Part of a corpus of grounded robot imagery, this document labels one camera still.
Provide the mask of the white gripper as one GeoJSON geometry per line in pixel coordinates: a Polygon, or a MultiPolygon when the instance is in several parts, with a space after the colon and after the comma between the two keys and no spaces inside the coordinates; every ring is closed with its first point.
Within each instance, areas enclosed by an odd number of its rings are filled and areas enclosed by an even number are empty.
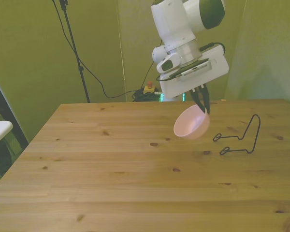
{"type": "Polygon", "coordinates": [[[229,65],[224,57],[224,47],[219,44],[204,52],[200,60],[182,69],[162,74],[160,87],[168,99],[189,91],[193,101],[203,113],[210,114],[210,98],[205,84],[227,74],[228,71],[229,65]],[[201,103],[199,91],[195,89],[199,86],[201,86],[204,105],[201,103]]]}

